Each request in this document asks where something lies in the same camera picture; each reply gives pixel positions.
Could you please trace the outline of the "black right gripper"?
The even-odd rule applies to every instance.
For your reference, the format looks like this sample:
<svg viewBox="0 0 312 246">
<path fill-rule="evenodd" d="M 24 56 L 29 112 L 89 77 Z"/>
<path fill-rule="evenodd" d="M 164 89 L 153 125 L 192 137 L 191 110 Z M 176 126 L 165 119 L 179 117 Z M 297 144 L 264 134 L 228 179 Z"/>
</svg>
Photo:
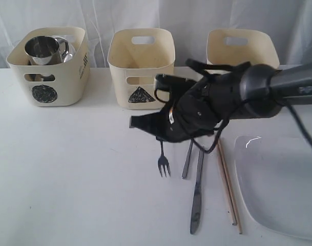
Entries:
<svg viewBox="0 0 312 246">
<path fill-rule="evenodd" d="M 233 74 L 215 75 L 212 81 L 203 77 L 175 103 L 171 128 L 168 107 L 155 113 L 131 116 L 130 128 L 170 142 L 211 134 L 216 124 L 227 118 L 241 102 L 240 79 L 241 76 Z"/>
</svg>

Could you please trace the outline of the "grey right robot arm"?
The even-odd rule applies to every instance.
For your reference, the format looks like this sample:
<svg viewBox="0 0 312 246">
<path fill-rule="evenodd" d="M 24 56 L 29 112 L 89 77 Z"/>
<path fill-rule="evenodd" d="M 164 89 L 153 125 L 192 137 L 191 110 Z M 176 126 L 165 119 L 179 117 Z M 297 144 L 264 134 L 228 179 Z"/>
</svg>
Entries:
<svg viewBox="0 0 312 246">
<path fill-rule="evenodd" d="M 270 118 L 283 102 L 312 104 L 312 63 L 287 70 L 244 62 L 210 65 L 188 59 L 199 81 L 158 74 L 155 90 L 170 98 L 156 113 L 132 116 L 130 127 L 167 142 L 213 135 L 219 123 L 232 119 Z"/>
</svg>

